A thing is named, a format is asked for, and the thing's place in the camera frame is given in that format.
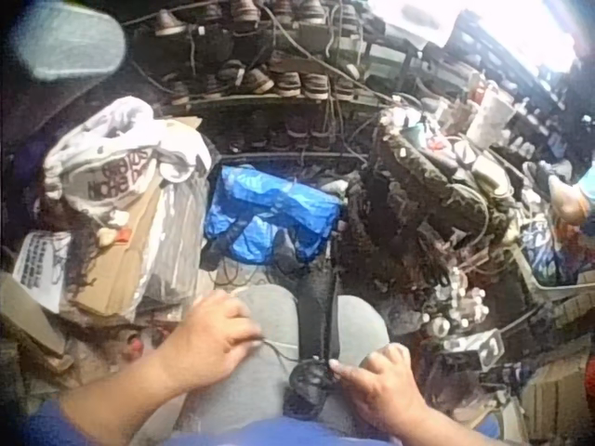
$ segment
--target cardboard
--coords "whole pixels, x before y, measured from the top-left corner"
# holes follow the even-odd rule
[[[88,286],[74,297],[74,303],[101,316],[112,316],[130,310],[139,286],[143,253],[159,203],[161,177],[155,175],[149,188],[126,211],[132,230],[128,243],[106,248],[87,272]]]
[[[0,271],[2,322],[24,332],[46,351],[61,356],[66,340],[52,327],[41,306],[8,273]]]

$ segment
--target cardboard box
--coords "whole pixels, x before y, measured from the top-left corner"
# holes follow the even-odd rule
[[[588,336],[552,352],[555,361],[540,367],[522,392],[530,439],[573,437],[589,432],[585,392]]]
[[[128,243],[106,248],[93,262],[88,273],[88,286],[74,297],[81,308],[101,316],[112,316],[130,310],[143,264],[148,235],[161,196],[161,177],[155,175],[146,192],[126,211],[127,226],[132,230]]]

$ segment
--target lap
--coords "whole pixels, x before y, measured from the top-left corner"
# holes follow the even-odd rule
[[[284,288],[271,284],[251,287],[238,297],[249,306],[265,338],[288,359],[270,346],[261,346],[225,382],[200,395],[190,393],[176,430],[216,434],[283,414],[287,380],[298,359],[296,299]],[[368,353],[389,343],[386,325],[362,299],[351,295],[337,299],[339,359],[359,365]],[[351,417],[342,396],[337,394],[327,400],[321,421],[350,434]]]

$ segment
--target paper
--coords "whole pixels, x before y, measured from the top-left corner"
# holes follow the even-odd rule
[[[60,310],[70,232],[34,231],[25,237],[12,277],[42,307]]]

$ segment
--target right hand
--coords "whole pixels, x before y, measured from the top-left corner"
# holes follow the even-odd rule
[[[216,290],[194,305],[155,355],[167,381],[181,393],[230,376],[261,338],[247,306]]]
[[[362,367],[335,360],[329,365],[360,416],[383,432],[404,437],[418,428],[430,411],[413,377],[409,350],[401,344],[388,344],[370,353]]]

